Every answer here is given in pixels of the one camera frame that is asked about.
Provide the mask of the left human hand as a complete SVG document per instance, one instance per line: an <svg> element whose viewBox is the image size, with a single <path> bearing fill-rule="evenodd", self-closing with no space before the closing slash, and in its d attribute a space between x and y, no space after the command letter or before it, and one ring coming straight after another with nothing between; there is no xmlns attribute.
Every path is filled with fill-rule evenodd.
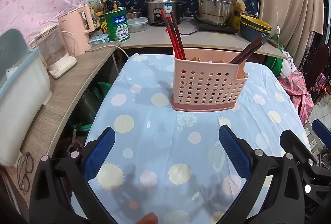
<svg viewBox="0 0 331 224"><path fill-rule="evenodd" d="M158 224L158 217L154 213L148 213L136 224Z"/></svg>

